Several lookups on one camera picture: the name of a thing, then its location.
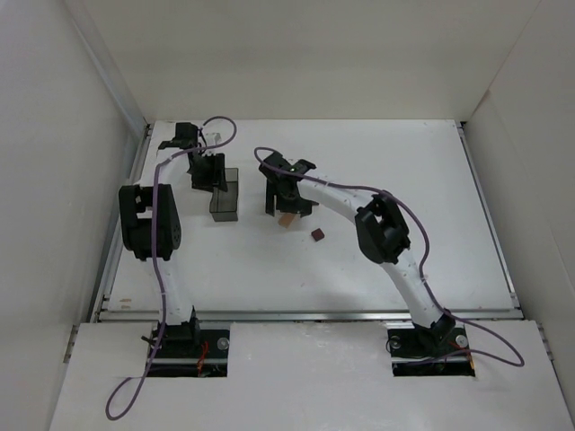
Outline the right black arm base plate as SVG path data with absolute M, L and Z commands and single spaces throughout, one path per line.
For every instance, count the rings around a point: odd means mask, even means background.
M 455 326 L 437 347 L 425 347 L 414 328 L 391 328 L 387 335 L 394 377 L 475 377 L 462 326 Z

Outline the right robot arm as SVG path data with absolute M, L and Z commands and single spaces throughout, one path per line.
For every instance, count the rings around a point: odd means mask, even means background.
M 362 254 L 386 272 L 405 301 L 414 326 L 417 355 L 435 354 L 455 327 L 455 320 L 424 286 L 397 199 L 378 189 L 314 177 L 309 174 L 316 169 L 313 163 L 304 159 L 290 163 L 281 153 L 271 148 L 268 151 L 268 157 L 256 158 L 267 180 L 266 213 L 309 216 L 319 205 L 349 220 Z

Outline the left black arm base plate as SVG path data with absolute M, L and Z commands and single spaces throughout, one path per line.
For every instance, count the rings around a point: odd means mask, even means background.
M 147 373 L 151 378 L 227 377 L 230 329 L 202 329 L 198 335 L 169 329 Z

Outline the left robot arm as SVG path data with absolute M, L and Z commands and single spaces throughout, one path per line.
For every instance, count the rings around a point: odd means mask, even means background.
M 119 189 L 124 247 L 145 263 L 159 288 L 161 317 L 146 341 L 163 352 L 201 344 L 199 321 L 179 281 L 174 257 L 182 227 L 173 186 L 188 175 L 193 189 L 227 192 L 225 155 L 213 151 L 221 145 L 218 134 L 205 135 L 203 127 L 177 122 L 174 136 L 159 144 L 139 179 Z

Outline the natural long wood block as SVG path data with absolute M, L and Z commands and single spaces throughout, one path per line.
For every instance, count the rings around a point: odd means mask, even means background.
M 278 224 L 279 226 L 288 229 L 294 222 L 295 218 L 296 214 L 285 213 L 279 218 Z

